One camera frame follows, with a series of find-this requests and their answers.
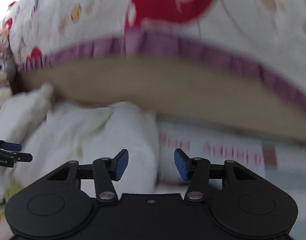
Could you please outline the white red print quilt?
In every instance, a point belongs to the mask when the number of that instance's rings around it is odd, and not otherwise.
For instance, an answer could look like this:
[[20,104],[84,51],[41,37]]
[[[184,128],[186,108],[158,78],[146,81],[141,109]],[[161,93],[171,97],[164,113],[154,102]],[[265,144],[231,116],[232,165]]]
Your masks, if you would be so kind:
[[0,0],[20,87],[306,144],[306,0]]

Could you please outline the folded cream white garment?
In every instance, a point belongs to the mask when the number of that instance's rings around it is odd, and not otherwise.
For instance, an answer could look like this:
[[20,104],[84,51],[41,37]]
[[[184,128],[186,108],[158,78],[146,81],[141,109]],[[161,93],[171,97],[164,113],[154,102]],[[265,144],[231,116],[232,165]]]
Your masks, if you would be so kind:
[[21,144],[46,118],[53,101],[54,87],[50,83],[10,97],[0,110],[0,139]]

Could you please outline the grey rabbit plush toy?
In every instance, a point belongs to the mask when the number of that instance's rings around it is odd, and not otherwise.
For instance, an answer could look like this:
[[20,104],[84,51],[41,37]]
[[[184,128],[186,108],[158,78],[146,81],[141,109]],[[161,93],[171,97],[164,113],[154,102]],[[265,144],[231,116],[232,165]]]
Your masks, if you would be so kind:
[[10,55],[0,55],[0,110],[3,104],[13,96],[11,82],[16,76],[16,64]]

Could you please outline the white cartoon embroidered garment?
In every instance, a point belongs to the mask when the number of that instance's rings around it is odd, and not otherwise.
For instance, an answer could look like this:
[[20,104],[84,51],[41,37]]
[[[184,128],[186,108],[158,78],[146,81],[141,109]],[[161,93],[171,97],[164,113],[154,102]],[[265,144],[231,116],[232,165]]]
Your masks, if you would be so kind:
[[126,149],[129,163],[121,182],[114,185],[116,192],[153,193],[155,189],[159,152],[156,115],[129,102],[103,108],[57,103],[21,145],[32,161],[18,163],[13,169],[0,168],[0,225],[9,193],[70,160],[90,164]]

